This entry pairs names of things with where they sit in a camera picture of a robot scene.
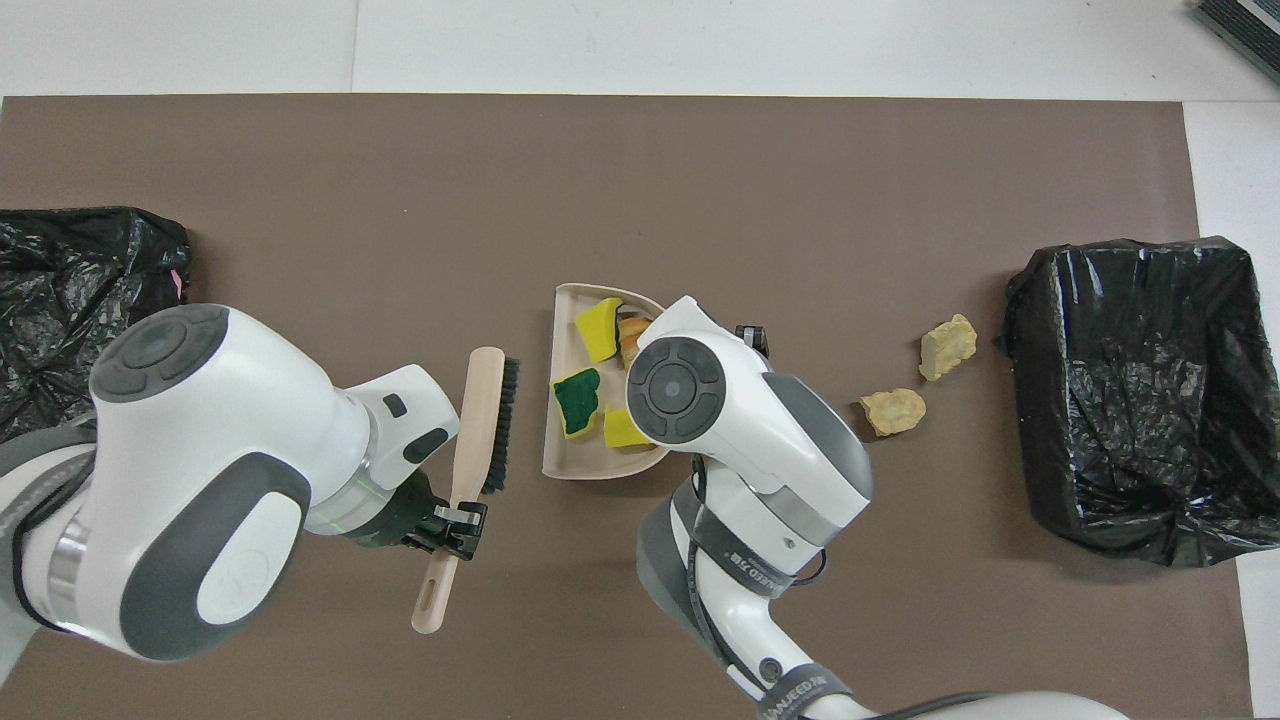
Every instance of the plastic bag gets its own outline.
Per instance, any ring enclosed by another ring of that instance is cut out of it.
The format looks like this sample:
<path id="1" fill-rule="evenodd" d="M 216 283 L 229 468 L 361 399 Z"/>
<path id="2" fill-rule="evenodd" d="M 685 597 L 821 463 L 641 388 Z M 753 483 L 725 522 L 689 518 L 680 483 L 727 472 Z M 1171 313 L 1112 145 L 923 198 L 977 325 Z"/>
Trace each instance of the plastic bag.
<path id="1" fill-rule="evenodd" d="M 0 442 L 93 409 L 88 372 L 183 301 L 187 231 L 132 208 L 0 210 Z"/>
<path id="2" fill-rule="evenodd" d="M 1006 296 L 1041 525 L 1169 566 L 1280 546 L 1280 391 L 1248 252 L 1221 237 L 1051 247 Z"/>

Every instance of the black bristles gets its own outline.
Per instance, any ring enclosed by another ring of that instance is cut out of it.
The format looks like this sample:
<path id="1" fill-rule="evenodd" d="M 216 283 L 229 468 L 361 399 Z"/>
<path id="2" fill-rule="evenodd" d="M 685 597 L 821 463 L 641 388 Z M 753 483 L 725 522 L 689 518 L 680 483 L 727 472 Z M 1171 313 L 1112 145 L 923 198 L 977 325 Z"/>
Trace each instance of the black bristles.
<path id="1" fill-rule="evenodd" d="M 493 459 L 484 479 L 484 495 L 503 489 L 507 483 L 507 446 L 511 442 L 511 415 L 516 407 L 516 383 L 520 380 L 520 360 L 507 357 L 502 368 L 502 398 L 498 401 L 498 425 L 493 436 Z"/>

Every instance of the brown mat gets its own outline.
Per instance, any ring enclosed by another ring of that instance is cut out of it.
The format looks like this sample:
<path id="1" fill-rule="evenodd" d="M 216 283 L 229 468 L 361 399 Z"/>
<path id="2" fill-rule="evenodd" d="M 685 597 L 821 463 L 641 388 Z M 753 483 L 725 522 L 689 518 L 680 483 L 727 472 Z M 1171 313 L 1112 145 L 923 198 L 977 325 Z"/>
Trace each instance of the brown mat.
<path id="1" fill-rule="evenodd" d="M 425 556 L 306 537 L 219 651 L 155 666 L 42 633 L 3 717 L 750 717 L 635 579 L 636 525 L 687 457 L 539 474 L 566 281 L 764 324 L 778 370 L 850 418 L 859 395 L 920 384 L 920 333 L 973 319 L 979 355 L 920 388 L 916 430 L 870 446 L 872 507 L 776 606 L 864 705 L 1042 688 L 1137 717 L 1249 711 L 1234 566 L 1105 560 L 1039 529 L 989 345 L 1036 247 L 1197 234 L 1178 105 L 6 99 L 0 206 L 109 204 L 186 224 L 193 297 L 256 315 L 339 386 L 420 363 L 457 401 L 472 347 L 524 359 L 509 489 L 435 637 L 408 626 Z M 429 468 L 444 486 L 448 462 Z"/>

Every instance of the sponge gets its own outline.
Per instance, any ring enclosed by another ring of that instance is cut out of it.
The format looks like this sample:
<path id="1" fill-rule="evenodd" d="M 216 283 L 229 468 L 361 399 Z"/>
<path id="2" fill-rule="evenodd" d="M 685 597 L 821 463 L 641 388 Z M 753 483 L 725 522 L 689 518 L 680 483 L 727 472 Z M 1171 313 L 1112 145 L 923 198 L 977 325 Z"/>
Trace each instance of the sponge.
<path id="1" fill-rule="evenodd" d="M 626 407 L 608 410 L 604 413 L 604 445 L 609 447 L 627 447 L 631 445 L 652 445 L 649 438 L 640 433 L 631 413 Z"/>
<path id="2" fill-rule="evenodd" d="M 595 411 L 600 409 L 598 389 L 600 372 L 595 368 L 552 380 L 552 395 L 561 410 L 561 432 L 566 438 L 584 436 L 595 427 Z"/>
<path id="3" fill-rule="evenodd" d="M 591 363 L 607 360 L 618 354 L 618 307 L 622 300 L 618 297 L 605 297 L 595 304 L 590 310 L 573 318 L 582 343 L 586 345 L 586 355 Z"/>

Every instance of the velcro strap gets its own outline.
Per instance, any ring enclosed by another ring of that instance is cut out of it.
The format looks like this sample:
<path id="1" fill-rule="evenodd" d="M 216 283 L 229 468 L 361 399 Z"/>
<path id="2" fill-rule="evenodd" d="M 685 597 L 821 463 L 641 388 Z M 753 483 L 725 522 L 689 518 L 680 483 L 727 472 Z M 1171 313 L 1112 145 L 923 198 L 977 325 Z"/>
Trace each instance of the velcro strap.
<path id="1" fill-rule="evenodd" d="M 795 575 L 778 570 L 755 553 L 730 530 L 694 492 L 692 483 L 680 486 L 671 498 L 676 514 L 689 530 L 689 538 L 737 584 L 771 600 L 795 582 Z"/>
<path id="2" fill-rule="evenodd" d="M 822 665 L 796 665 L 764 691 L 764 697 L 755 706 L 755 716 L 759 720 L 796 720 L 815 700 L 831 694 L 854 696 L 840 678 Z"/>

